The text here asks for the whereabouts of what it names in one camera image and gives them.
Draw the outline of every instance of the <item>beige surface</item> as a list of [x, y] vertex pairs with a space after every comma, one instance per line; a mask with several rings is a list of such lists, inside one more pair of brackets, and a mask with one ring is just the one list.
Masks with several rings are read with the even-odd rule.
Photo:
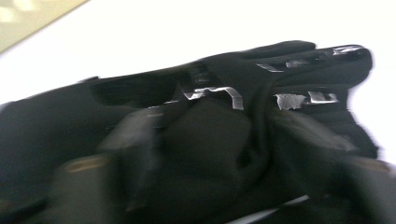
[[0, 0], [0, 52], [87, 0]]

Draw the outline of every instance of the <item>black bag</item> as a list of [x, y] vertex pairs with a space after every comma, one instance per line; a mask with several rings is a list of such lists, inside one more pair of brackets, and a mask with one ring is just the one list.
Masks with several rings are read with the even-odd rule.
[[376, 220], [342, 190], [377, 156], [347, 111], [371, 68], [362, 46], [290, 41], [11, 103], [0, 221], [225, 223], [305, 195], [324, 208], [270, 218]]

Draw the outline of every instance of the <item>white background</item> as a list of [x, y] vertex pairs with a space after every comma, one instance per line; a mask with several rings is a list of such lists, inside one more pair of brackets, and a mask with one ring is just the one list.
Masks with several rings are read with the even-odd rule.
[[286, 40], [359, 44], [375, 67], [350, 110], [396, 163], [392, 1], [91, 0], [0, 54], [0, 104], [76, 83]]

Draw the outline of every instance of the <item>white wall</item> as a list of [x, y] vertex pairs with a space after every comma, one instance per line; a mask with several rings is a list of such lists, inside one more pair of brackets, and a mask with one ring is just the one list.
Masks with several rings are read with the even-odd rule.
[[285, 40], [360, 44], [375, 57], [350, 109], [396, 163], [391, 1], [91, 0], [0, 54], [0, 104], [73, 84]]

